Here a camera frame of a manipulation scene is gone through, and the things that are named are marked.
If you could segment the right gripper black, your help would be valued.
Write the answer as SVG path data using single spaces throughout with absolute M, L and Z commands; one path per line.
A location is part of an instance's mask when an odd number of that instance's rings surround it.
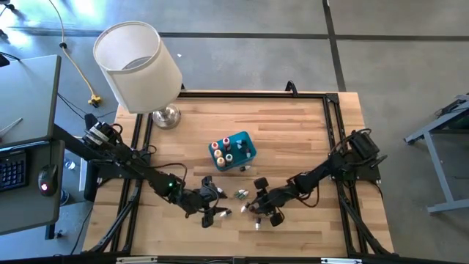
M 270 224 L 277 227 L 284 221 L 284 214 L 281 210 L 276 209 L 294 198 L 294 190 L 289 186 L 273 188 L 267 190 L 269 183 L 265 177 L 258 178 L 254 181 L 257 190 L 256 197 L 250 202 L 250 213 L 255 215 L 255 227 L 261 227 L 262 215 L 269 218 Z

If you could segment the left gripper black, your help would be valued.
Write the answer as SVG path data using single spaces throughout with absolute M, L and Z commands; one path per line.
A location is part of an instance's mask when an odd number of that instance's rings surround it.
M 226 218 L 232 214 L 228 208 L 215 208 L 216 204 L 210 205 L 211 202 L 217 202 L 217 199 L 227 199 L 228 196 L 223 189 L 217 187 L 210 175 L 202 179 L 202 187 L 199 189 L 184 189 L 182 191 L 181 208 L 185 211 L 185 215 L 189 217 L 195 213 L 204 213 L 202 217 L 202 227 L 211 227 L 214 218 Z

